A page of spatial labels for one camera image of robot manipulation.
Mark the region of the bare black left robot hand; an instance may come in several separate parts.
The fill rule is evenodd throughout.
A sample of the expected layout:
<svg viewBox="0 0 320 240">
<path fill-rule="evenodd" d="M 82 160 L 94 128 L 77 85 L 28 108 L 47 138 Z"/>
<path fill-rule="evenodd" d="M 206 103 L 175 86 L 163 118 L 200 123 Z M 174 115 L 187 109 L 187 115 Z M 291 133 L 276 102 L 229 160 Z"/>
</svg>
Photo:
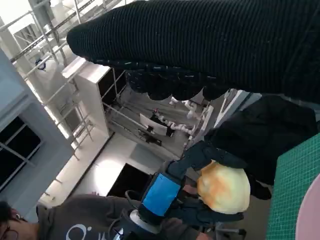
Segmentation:
<svg viewBox="0 0 320 240">
<path fill-rule="evenodd" d="M 146 188 L 140 205 L 139 216 L 151 225 L 159 225 L 166 218 L 180 218 L 190 225 L 203 226 L 212 220 L 240 220 L 241 210 L 227 215 L 210 210 L 202 200 L 187 197 L 181 203 L 179 192 L 185 184 L 189 168 L 199 171 L 207 167 L 212 160 L 232 169 L 243 169 L 247 164 L 235 155 L 216 148 L 201 140 L 186 150 L 179 160 L 166 161 L 153 176 Z"/>
</svg>

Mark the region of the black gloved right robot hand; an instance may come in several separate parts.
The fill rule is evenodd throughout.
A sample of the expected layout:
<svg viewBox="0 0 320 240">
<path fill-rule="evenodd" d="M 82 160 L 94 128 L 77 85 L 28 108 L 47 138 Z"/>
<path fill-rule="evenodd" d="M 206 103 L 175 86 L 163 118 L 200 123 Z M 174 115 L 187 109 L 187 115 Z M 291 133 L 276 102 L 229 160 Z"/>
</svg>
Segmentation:
<svg viewBox="0 0 320 240">
<path fill-rule="evenodd" d="M 72 28 L 74 54 L 152 100 L 229 89 L 320 101 L 317 0 L 140 0 Z"/>
</svg>

